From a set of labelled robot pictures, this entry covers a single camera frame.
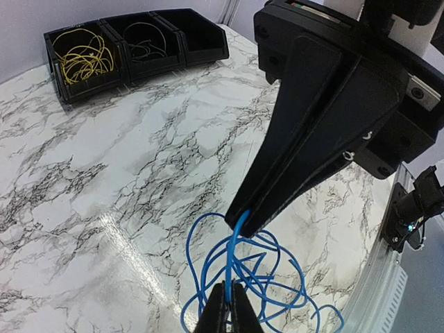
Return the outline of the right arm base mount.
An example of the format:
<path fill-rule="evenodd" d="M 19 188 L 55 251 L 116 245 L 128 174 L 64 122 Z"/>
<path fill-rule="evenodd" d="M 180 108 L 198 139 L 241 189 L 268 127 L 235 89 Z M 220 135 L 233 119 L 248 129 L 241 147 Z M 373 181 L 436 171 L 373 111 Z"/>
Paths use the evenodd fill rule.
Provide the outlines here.
<path fill-rule="evenodd" d="M 411 191 L 395 183 L 381 237 L 397 253 L 404 250 L 405 244 L 418 250 L 425 240 L 425 223 L 442 213 L 443 186 L 436 176 L 436 167 L 430 166 L 413 181 Z"/>

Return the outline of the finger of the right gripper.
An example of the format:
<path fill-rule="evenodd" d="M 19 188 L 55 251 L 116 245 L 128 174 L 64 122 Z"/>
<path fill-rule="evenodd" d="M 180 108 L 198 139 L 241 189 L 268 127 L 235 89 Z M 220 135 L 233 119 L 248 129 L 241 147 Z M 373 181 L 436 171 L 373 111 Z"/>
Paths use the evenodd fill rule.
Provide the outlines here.
<path fill-rule="evenodd" d="M 314 34 L 293 40 L 264 141 L 228 211 L 234 228 L 262 229 L 359 152 L 356 118 L 340 98 L 359 57 Z"/>
<path fill-rule="evenodd" d="M 251 237 L 293 200 L 346 165 L 364 136 L 391 116 L 405 92 L 405 71 L 340 57 L 290 60 L 271 122 L 242 185 L 241 234 Z"/>

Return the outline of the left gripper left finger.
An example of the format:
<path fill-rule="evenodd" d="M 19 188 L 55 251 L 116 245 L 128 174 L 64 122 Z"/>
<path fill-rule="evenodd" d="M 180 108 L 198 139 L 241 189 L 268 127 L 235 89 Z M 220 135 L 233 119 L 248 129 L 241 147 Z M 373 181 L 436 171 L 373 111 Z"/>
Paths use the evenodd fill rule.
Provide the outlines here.
<path fill-rule="evenodd" d="M 222 282 L 214 285 L 194 333 L 226 333 L 227 320 L 225 283 Z"/>

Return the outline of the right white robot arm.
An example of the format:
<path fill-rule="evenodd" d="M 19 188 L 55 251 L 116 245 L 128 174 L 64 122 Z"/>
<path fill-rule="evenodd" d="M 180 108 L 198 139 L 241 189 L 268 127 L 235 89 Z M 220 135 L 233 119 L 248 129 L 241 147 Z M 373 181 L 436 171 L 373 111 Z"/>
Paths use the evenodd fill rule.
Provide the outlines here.
<path fill-rule="evenodd" d="M 266 136 L 225 222 L 252 237 L 297 197 L 356 163 L 386 179 L 443 128 L 442 1 L 268 1 L 254 16 L 259 68 L 280 82 Z"/>

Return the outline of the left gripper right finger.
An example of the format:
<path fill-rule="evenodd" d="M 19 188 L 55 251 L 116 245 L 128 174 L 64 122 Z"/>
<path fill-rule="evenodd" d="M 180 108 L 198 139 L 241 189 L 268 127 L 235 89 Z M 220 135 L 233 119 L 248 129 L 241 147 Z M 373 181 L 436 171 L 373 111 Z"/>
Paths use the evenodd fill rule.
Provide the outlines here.
<path fill-rule="evenodd" d="M 232 331 L 235 333 L 264 333 L 253 307 L 246 295 L 244 287 L 239 284 L 232 285 L 232 298 L 230 303 Z"/>

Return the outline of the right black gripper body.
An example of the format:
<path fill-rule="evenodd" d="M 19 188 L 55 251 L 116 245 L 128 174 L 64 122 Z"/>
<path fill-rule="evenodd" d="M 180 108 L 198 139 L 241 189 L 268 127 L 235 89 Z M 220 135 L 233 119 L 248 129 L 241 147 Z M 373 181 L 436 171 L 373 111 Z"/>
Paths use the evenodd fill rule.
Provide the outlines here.
<path fill-rule="evenodd" d="M 355 20 L 311 1 L 270 1 L 254 16 L 259 68 L 281 81 L 291 43 L 301 34 L 338 42 L 387 72 L 406 72 L 405 92 L 393 114 L 364 136 L 353 162 L 379 179 L 426 151 L 443 127 L 443 75 L 388 37 L 386 11 L 397 3 L 366 1 Z"/>

